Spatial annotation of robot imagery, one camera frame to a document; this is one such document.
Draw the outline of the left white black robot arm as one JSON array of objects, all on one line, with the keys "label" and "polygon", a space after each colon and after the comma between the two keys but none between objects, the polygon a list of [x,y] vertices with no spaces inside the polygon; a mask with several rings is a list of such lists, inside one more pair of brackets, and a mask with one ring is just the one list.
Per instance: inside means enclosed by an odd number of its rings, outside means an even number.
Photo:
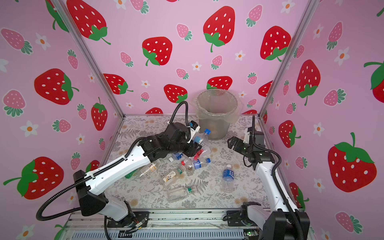
[{"label": "left white black robot arm", "polygon": [[96,170],[87,173],[78,171],[74,180],[85,183],[76,187],[80,211],[84,217],[100,214],[116,222],[132,216],[128,204],[108,199],[105,190],[119,179],[136,169],[144,167],[171,153],[183,153],[193,157],[202,146],[193,141],[200,126],[191,121],[188,126],[181,123],[170,123],[164,132],[136,139],[129,151]]}]

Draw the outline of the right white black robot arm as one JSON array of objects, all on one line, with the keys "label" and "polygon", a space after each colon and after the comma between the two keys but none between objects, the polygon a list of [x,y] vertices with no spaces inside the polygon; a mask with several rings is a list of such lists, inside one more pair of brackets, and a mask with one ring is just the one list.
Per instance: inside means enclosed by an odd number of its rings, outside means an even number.
[{"label": "right white black robot arm", "polygon": [[258,227],[260,240],[306,240],[310,218],[297,208],[284,188],[277,171],[282,162],[280,155],[256,144],[254,138],[244,142],[232,137],[227,143],[229,149],[251,159],[251,166],[265,188],[270,211],[267,212],[259,203],[246,202],[239,211],[228,211],[223,220],[229,226],[240,224]]}]

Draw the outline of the crushed clear bottle blue cap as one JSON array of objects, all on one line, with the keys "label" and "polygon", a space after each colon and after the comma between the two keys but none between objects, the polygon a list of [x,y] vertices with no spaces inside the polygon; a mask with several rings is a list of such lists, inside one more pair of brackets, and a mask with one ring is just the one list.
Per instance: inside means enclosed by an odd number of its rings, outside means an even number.
[{"label": "crushed clear bottle blue cap", "polygon": [[195,134],[193,138],[194,143],[198,143],[202,146],[202,150],[208,150],[209,149],[209,135],[211,131],[209,129],[205,129],[203,133],[197,133]]}]

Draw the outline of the clear bottle green neck label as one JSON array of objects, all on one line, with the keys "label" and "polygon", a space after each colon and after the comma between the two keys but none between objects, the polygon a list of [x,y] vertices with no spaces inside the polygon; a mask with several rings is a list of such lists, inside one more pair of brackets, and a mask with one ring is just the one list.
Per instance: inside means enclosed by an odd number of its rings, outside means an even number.
[{"label": "clear bottle green neck label", "polygon": [[196,192],[196,186],[171,188],[167,190],[167,200],[170,203],[180,201]]}]

